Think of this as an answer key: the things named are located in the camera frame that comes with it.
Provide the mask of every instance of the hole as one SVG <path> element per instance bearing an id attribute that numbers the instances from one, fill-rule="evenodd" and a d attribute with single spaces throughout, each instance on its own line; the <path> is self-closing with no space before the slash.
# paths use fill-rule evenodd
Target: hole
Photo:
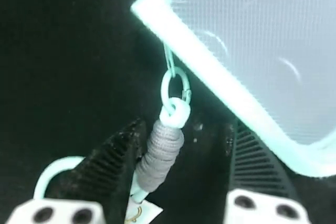
<path id="1" fill-rule="evenodd" d="M 34 215 L 34 222 L 35 223 L 42 223 L 51 218 L 53 215 L 53 209 L 51 207 L 45 207 L 40 209 L 35 215 Z"/>
<path id="2" fill-rule="evenodd" d="M 246 208 L 246 209 L 255 209 L 256 205 L 254 204 L 253 200 L 246 196 L 239 196 L 235 199 L 235 204 L 237 206 Z"/>
<path id="3" fill-rule="evenodd" d="M 290 219 L 299 219 L 299 214 L 294 208 L 288 205 L 280 205 L 277 207 L 278 215 L 285 216 Z"/>
<path id="4" fill-rule="evenodd" d="M 88 208 L 84 208 L 75 213 L 72 218 L 73 224 L 88 224 L 92 219 L 92 211 Z"/>

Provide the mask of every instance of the black background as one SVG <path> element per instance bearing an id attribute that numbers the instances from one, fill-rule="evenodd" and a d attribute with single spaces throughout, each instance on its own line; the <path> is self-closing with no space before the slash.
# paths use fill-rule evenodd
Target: black background
<path id="1" fill-rule="evenodd" d="M 135 117 L 161 108 L 162 44 L 130 13 L 134 0 L 0 0 L 0 222 L 33 195 L 53 160 L 87 155 Z M 221 223 L 231 113 L 189 73 L 192 115 L 153 223 Z M 177 93 L 179 83 L 172 86 Z M 202 131 L 195 126 L 203 123 Z M 336 222 L 329 180 L 289 173 L 313 223 Z"/>

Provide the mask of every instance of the white tag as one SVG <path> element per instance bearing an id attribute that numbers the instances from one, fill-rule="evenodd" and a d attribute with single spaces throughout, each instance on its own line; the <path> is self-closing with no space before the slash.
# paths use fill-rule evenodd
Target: white tag
<path id="1" fill-rule="evenodd" d="M 149 224 L 162 212 L 162 208 L 144 200 L 141 204 L 135 203 L 129 198 L 125 224 Z"/>

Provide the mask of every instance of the white loop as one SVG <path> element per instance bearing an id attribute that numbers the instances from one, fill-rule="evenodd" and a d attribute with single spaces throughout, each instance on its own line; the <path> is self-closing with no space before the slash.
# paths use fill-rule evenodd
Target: white loop
<path id="1" fill-rule="evenodd" d="M 175 106 L 175 110 L 170 114 L 166 107 L 162 106 L 160 121 L 166 126 L 181 129 L 190 116 L 190 106 L 186 101 L 177 97 L 170 98 L 169 102 Z"/>
<path id="2" fill-rule="evenodd" d="M 74 169 L 80 162 L 82 162 L 83 159 L 84 157 L 80 156 L 63 157 L 48 165 L 41 173 L 37 181 L 33 199 L 43 199 L 52 178 L 61 172 Z"/>
<path id="3" fill-rule="evenodd" d="M 182 100 L 184 100 L 187 104 L 189 104 L 191 100 L 191 90 L 188 77 L 181 68 L 175 67 L 175 72 L 177 75 L 181 77 L 182 80 L 183 85 Z M 162 104 L 167 109 L 169 114 L 173 114 L 175 111 L 175 108 L 172 106 L 169 98 L 169 83 L 171 79 L 172 79 L 172 73 L 170 70 L 168 70 L 163 76 L 161 84 Z"/>

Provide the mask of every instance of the rope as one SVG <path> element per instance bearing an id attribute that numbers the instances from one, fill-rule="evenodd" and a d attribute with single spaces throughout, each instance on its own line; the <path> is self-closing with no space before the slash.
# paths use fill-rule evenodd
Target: rope
<path id="1" fill-rule="evenodd" d="M 148 142 L 148 152 L 138 163 L 135 172 L 139 186 L 155 191 L 166 179 L 183 146 L 184 136 L 180 129 L 172 128 L 157 120 Z"/>

